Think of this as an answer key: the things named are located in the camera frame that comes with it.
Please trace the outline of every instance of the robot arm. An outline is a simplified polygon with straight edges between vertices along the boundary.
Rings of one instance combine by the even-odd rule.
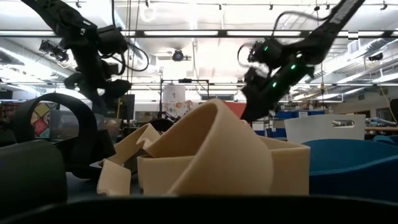
[[[269,70],[279,68],[274,76],[263,78],[251,67],[242,88],[247,101],[241,119],[253,122],[267,116],[279,100],[289,93],[305,75],[313,76],[315,65],[325,59],[333,41],[365,0],[342,0],[331,10],[326,21],[300,42],[283,45],[271,37],[256,43],[249,61],[264,63]]]
[[[117,65],[109,65],[98,53],[107,57],[114,54],[123,56],[127,42],[120,28],[112,25],[98,28],[61,0],[21,1],[31,7],[62,38],[60,47],[71,49],[78,68],[75,74],[65,80],[67,88],[74,88],[74,84],[77,84],[93,103],[99,102],[97,88],[103,88],[105,92],[117,91],[110,95],[118,97],[130,89],[130,85],[123,90],[115,88],[113,82],[108,81],[111,75],[121,75],[124,69],[118,73]]]

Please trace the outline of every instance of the ceiling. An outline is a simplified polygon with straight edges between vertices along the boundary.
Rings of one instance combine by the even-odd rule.
[[[98,27],[111,24],[111,5],[110,0],[86,0],[65,1],[77,9],[84,17],[94,22]],[[173,1],[150,1],[149,7],[145,1],[115,0],[115,16],[117,23],[127,30],[210,30],[210,29],[244,29],[244,30],[271,30],[277,16],[284,11],[300,11],[312,14],[313,16],[325,17],[330,10],[326,9],[326,4],[337,4],[339,0],[173,0]],[[359,30],[394,30],[398,28],[398,2],[394,0],[385,1],[388,4],[386,10],[382,1],[366,0],[364,6],[350,20],[344,30],[356,32]],[[316,5],[320,6],[318,15],[314,11]],[[0,0],[0,30],[50,30],[45,22],[28,6],[20,0]],[[279,21],[279,30],[314,30],[318,22],[310,19],[299,18],[297,16],[284,16]],[[0,50],[6,49],[30,60],[29,66],[40,65],[40,68],[32,69],[28,64],[24,70],[28,75],[36,77],[43,82],[54,80],[61,82],[62,78],[74,72],[77,64],[70,54],[67,63],[58,63],[52,57],[43,55],[39,51],[39,46],[43,38],[40,37],[0,37]],[[58,44],[60,39],[49,39],[54,44]],[[240,45],[252,42],[256,39],[242,38],[146,38],[131,40],[136,42],[147,54],[151,55],[151,66],[144,72],[132,72],[128,70],[122,78],[127,78],[134,82],[159,82],[159,71],[162,71],[163,78],[200,78],[209,79],[211,82],[235,83],[242,78],[247,68],[239,66],[237,62],[237,51]],[[286,42],[295,42],[298,39],[284,39]],[[362,43],[369,43],[372,40],[363,40]],[[329,51],[327,58],[322,66],[325,83],[336,83],[359,72],[368,71],[375,66],[382,66],[390,61],[386,66],[386,74],[394,73],[396,47],[397,44],[389,40],[389,45],[382,44],[381,49],[372,49],[370,53],[383,52],[385,57],[381,62],[369,62],[363,56],[356,60],[347,59],[348,44],[351,40],[336,39]],[[189,60],[174,62],[171,55],[175,49],[181,49],[183,54],[189,56]],[[248,49],[244,49],[240,55],[240,61],[245,61]],[[129,60],[130,67],[140,68],[144,66],[145,60],[136,58]],[[0,70],[0,77],[9,70]],[[40,77],[40,71],[45,69],[54,70],[62,75],[46,78]],[[365,72],[365,75],[352,79],[345,83],[364,83],[371,82],[381,76],[380,71],[376,70]],[[302,83],[320,83],[320,78],[314,80],[302,80]],[[305,93],[316,92],[319,88],[310,85],[294,88],[295,96]],[[344,93],[352,90],[352,87],[329,88],[331,93]]]

